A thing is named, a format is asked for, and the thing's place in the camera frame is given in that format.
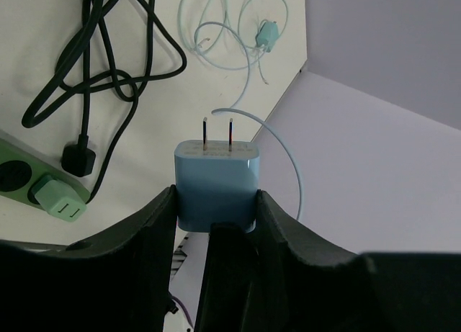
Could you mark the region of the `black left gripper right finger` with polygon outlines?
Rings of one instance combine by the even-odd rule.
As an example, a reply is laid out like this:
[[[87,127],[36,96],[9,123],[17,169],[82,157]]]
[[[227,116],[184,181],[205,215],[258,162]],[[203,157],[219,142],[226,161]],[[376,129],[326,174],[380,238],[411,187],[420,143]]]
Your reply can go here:
[[[212,226],[197,331],[458,331],[460,255],[333,244],[266,192],[251,233]]]

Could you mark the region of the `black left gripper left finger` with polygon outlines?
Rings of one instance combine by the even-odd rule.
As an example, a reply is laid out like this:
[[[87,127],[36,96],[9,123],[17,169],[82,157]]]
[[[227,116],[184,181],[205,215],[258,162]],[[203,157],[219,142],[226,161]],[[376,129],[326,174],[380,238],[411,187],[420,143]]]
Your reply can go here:
[[[1,244],[3,331],[161,331],[176,190],[60,251]]]

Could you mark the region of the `green two-port charger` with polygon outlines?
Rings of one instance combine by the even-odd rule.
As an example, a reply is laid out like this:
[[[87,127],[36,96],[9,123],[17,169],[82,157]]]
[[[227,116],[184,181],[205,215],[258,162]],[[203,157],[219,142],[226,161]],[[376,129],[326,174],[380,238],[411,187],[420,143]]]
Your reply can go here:
[[[86,212],[86,203],[75,189],[51,175],[38,180],[30,194],[47,214],[66,222],[73,222]]]

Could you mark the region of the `blue charger cube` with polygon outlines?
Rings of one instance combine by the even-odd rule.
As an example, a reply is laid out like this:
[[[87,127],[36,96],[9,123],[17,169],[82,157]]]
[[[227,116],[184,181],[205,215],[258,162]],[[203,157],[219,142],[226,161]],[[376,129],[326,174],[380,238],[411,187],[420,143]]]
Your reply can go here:
[[[227,140],[186,140],[174,151],[178,194],[178,226],[184,231],[209,233],[212,225],[230,223],[249,233],[256,226],[260,153],[257,145],[233,140],[233,121]]]

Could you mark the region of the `teal charger cube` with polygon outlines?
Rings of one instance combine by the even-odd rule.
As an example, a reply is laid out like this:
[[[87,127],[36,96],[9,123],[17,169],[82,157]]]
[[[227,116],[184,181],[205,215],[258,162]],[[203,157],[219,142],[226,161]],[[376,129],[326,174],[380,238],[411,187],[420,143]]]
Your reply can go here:
[[[279,29],[276,22],[264,20],[256,34],[256,47],[270,53],[278,40]]]

